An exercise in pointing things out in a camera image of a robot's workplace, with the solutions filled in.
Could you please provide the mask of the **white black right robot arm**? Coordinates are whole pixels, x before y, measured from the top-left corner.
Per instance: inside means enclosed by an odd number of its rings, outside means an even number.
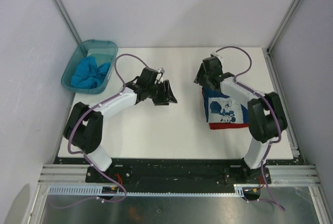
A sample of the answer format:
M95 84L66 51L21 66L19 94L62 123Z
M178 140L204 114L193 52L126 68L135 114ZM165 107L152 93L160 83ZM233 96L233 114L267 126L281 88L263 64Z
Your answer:
M220 58L203 59L194 82L202 87L206 121L211 130L248 128L252 138L239 167L224 170L236 182L254 182L262 173L273 143L280 142L287 128L277 93L260 93L222 71Z

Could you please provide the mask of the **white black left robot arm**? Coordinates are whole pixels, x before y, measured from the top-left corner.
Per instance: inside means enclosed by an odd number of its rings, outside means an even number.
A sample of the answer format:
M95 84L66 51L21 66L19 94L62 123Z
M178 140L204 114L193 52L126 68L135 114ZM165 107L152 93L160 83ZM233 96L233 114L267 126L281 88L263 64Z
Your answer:
M68 151L71 152L71 146L77 147L97 169L96 175L103 182L110 182L115 176L112 158L101 146L104 120L146 99L151 99L156 106L177 103L169 80L164 81L162 76L163 71L144 68L141 75L125 83L116 95L94 106L82 102L73 106L63 131Z

